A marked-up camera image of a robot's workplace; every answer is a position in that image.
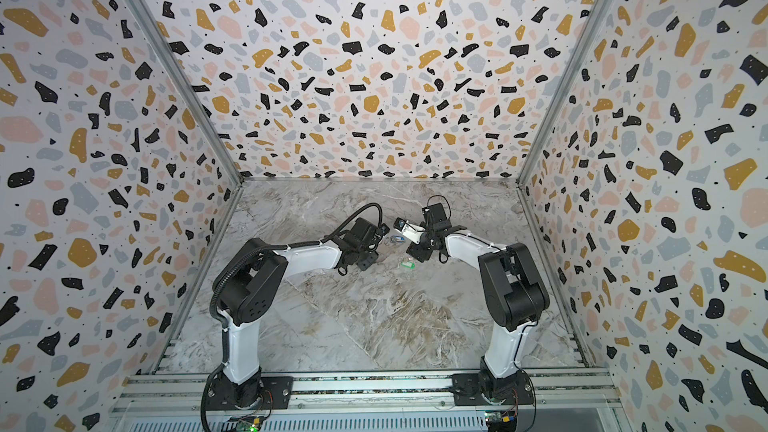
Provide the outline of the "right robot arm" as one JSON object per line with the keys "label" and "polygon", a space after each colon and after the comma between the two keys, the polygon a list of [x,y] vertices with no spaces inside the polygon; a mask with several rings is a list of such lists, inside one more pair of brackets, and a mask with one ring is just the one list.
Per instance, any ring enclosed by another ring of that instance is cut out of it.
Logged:
{"label": "right robot arm", "polygon": [[524,345],[550,306],[550,296],[527,246],[500,245],[454,225],[442,204],[422,209],[414,224],[398,218],[394,228],[409,241],[407,254],[425,262],[433,254],[444,263],[456,259],[477,270],[486,308],[494,322],[490,344],[480,359],[477,385],[460,397],[491,403],[521,398],[525,373],[521,366]]}

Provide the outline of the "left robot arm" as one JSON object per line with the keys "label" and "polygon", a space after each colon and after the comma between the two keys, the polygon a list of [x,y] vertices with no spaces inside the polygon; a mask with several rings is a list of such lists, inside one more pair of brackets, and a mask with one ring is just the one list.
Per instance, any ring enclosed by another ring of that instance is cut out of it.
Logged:
{"label": "left robot arm", "polygon": [[201,411],[252,409],[274,396],[279,386],[289,387],[290,378],[276,385],[263,380],[258,352],[262,318],[281,284],[319,269],[342,276],[352,266],[365,271],[377,261],[377,248],[388,232],[384,223],[357,217],[350,228],[316,241],[273,245],[248,240],[214,281],[209,312],[221,325],[222,359],[206,379]]}

